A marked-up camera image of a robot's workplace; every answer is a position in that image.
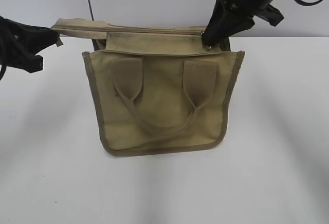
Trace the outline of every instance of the canvas tote bag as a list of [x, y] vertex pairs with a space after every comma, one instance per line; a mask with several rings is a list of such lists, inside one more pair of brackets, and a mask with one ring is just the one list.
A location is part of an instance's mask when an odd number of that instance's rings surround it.
[[93, 39], [83, 59], [101, 142], [115, 156], [206, 150], [224, 138], [244, 52], [207, 48], [204, 27], [137, 28], [59, 19], [60, 34]]

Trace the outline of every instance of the bag handle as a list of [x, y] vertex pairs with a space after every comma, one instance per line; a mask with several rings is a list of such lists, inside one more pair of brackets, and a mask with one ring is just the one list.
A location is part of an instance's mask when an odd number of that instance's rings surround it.
[[183, 89], [192, 104], [192, 111], [187, 119], [178, 126], [158, 126], [149, 123], [138, 113], [134, 100], [143, 86], [142, 58], [122, 58], [111, 61], [114, 86], [135, 120], [150, 134], [155, 136], [172, 136], [188, 128], [197, 111], [212, 97], [217, 74], [215, 62], [185, 60], [183, 72]]

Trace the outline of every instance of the bag trim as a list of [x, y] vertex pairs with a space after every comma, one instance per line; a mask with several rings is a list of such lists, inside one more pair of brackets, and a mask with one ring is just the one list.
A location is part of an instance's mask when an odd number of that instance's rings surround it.
[[92, 96], [94, 100], [94, 105], [96, 109], [96, 116], [98, 121], [98, 128], [99, 128], [99, 135], [102, 142], [104, 149], [114, 156], [142, 156], [142, 155], [154, 155], [154, 154], [167, 154], [167, 153], [179, 153], [179, 152], [191, 152], [191, 151], [202, 151], [202, 150], [209, 150], [211, 148], [216, 147], [219, 145], [223, 138], [225, 137], [226, 130], [227, 130], [227, 123], [228, 123], [228, 108], [229, 103], [231, 100], [232, 92], [236, 83], [237, 76], [239, 74], [239, 70], [244, 58], [245, 52], [238, 52], [236, 55], [235, 64], [232, 70], [232, 75], [226, 90], [226, 96], [223, 102], [223, 122], [221, 127], [221, 132], [219, 137], [212, 143], [209, 144], [202, 144], [202, 145], [194, 145], [194, 146], [183, 146], [183, 147], [171, 147], [171, 148], [156, 148], [156, 149], [146, 149], [146, 150], [114, 150], [109, 147], [106, 136], [105, 136], [105, 124], [103, 118], [102, 107], [100, 104], [100, 99], [97, 91], [96, 85], [96, 77], [94, 69], [90, 62], [90, 53], [84, 52], [83, 59], [85, 63], [85, 68], [89, 80], [90, 89], [92, 91]]

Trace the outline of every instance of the clamp jaw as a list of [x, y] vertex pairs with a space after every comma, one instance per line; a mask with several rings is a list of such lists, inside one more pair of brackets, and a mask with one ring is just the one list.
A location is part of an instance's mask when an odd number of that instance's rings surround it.
[[278, 25], [284, 17], [270, 3], [273, 0], [216, 0], [210, 22], [202, 35], [203, 44], [214, 46], [224, 38], [251, 29], [254, 16]]
[[0, 16], [0, 65], [29, 73], [43, 69], [43, 58], [36, 55], [57, 43], [59, 34], [49, 28], [20, 24]]

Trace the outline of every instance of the bag zipper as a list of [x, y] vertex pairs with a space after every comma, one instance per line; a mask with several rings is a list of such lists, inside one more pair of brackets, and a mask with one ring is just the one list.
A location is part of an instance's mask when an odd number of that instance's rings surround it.
[[174, 34], [174, 35], [199, 35], [201, 31], [191, 30], [170, 30], [170, 29], [150, 29], [150, 28], [137, 28], [137, 27], [87, 27], [87, 26], [65, 26], [54, 25], [52, 29], [68, 29], [68, 30], [82, 30], [82, 31], [96, 31], [96, 32], [130, 32], [130, 33], [154, 33], [154, 34]]

